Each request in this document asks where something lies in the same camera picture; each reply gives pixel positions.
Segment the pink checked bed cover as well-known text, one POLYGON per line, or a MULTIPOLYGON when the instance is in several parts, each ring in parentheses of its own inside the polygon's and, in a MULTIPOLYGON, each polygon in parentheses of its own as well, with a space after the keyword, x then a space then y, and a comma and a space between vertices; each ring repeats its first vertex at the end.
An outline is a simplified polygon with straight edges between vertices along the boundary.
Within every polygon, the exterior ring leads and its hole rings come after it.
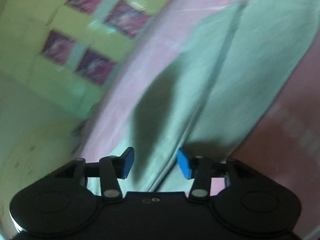
POLYGON ((171 0, 82 134, 95 162, 135 149, 121 189, 189 192, 176 152, 239 159, 302 202, 319 239, 319 0, 171 0))

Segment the pink poster upper right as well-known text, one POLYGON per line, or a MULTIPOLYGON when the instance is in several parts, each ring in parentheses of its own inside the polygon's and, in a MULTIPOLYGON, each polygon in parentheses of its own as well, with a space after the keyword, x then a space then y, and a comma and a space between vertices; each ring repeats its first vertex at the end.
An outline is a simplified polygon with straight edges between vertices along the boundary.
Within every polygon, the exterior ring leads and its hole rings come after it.
POLYGON ((120 0, 103 23, 115 27, 129 38, 135 38, 150 19, 151 16, 144 11, 135 9, 125 0, 120 0))

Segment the grey knit pants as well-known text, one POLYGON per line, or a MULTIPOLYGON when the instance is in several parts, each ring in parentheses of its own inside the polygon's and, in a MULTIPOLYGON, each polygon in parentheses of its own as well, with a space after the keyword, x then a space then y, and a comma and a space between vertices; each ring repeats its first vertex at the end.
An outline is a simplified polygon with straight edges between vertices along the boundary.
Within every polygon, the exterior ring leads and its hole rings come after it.
POLYGON ((135 149, 126 191, 152 191, 187 146, 227 157, 270 107, 319 30, 319 0, 240 0, 202 20, 182 51, 124 66, 81 155, 135 149))

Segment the pink poster lower left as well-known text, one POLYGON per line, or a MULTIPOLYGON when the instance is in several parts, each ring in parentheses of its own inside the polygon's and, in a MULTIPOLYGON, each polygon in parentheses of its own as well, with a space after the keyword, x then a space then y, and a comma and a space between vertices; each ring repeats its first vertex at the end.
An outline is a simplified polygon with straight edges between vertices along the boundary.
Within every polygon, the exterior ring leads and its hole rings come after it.
POLYGON ((41 54, 55 63, 63 65, 67 62, 68 55, 75 43, 75 39, 52 30, 47 37, 41 54))

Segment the pink poster lower right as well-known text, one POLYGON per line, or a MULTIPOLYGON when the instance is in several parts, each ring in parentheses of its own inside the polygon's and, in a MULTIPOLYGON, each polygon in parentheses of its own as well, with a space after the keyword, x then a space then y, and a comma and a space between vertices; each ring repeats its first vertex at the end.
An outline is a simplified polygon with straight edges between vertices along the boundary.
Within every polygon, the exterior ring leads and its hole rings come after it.
POLYGON ((116 62, 100 55, 96 51, 88 49, 75 72, 89 81, 102 86, 116 65, 116 62))

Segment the green wardrobe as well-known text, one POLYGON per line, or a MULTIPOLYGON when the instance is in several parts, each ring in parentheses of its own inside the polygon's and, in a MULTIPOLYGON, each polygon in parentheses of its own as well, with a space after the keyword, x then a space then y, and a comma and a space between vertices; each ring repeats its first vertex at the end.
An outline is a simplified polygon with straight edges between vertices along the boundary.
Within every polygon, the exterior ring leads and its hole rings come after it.
POLYGON ((1 0, 1 72, 81 118, 168 0, 1 0))

